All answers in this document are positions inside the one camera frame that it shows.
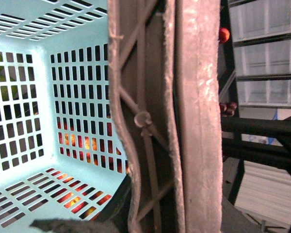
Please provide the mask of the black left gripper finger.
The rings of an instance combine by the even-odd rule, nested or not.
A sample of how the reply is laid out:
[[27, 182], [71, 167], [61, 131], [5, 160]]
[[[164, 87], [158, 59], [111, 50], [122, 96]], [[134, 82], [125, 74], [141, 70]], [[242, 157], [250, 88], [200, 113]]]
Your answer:
[[116, 226], [111, 221], [78, 221], [64, 219], [37, 219], [30, 227], [48, 233], [115, 233]]

